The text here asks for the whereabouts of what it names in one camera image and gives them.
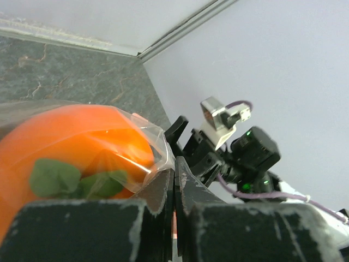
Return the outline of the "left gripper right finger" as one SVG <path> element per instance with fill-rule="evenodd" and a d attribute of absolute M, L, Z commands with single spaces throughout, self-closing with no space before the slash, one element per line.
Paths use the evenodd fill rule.
<path fill-rule="evenodd" d="M 183 261 L 343 261 L 324 219 L 305 204 L 228 204 L 175 163 L 177 247 Z"/>

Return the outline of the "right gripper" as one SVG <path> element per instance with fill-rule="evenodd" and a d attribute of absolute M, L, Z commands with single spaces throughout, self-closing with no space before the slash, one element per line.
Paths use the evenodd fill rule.
<path fill-rule="evenodd" d="M 179 116 L 165 131 L 165 138 L 170 146 L 174 146 L 189 121 Z M 225 165 L 222 150 L 215 150 L 213 143 L 203 131 L 193 129 L 187 143 L 180 151 L 191 170 L 191 173 L 205 186 L 210 186 Z"/>

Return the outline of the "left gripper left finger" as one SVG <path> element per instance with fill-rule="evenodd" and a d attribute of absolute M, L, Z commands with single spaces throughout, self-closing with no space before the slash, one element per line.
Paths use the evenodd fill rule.
<path fill-rule="evenodd" d="M 174 171 L 129 199 L 43 200 L 24 206 L 1 244 L 1 261 L 169 261 Z"/>

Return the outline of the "clear zip top bag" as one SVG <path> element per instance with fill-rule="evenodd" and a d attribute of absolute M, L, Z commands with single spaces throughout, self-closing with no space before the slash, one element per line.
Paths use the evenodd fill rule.
<path fill-rule="evenodd" d="M 81 104 L 65 100 L 43 100 L 4 103 L 1 105 L 1 140 L 25 120 L 66 105 Z M 119 109 L 145 135 L 149 142 L 154 164 L 147 170 L 142 183 L 128 181 L 124 170 L 103 171 L 82 177 L 73 165 L 48 158 L 35 161 L 29 177 L 29 186 L 39 199 L 108 199 L 122 198 L 139 191 L 158 171 L 170 168 L 173 157 L 165 141 L 162 128 Z"/>

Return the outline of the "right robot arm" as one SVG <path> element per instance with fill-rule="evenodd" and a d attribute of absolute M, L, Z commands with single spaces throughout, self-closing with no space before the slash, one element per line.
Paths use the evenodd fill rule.
<path fill-rule="evenodd" d="M 206 187 L 219 182 L 233 197 L 249 201 L 274 201 L 277 203 L 306 203 L 313 206 L 324 218 L 327 229 L 340 249 L 348 248 L 348 211 L 333 211 L 302 194 L 283 181 L 270 169 L 281 154 L 274 140 L 261 128 L 253 126 L 242 136 L 226 145 L 226 138 L 234 133 L 236 123 L 244 118 L 238 113 L 224 113 L 214 122 L 205 120 L 200 129 L 193 129 L 184 148 L 178 145 L 188 120 L 184 116 L 165 132 L 175 156 L 185 158 L 192 174 Z"/>

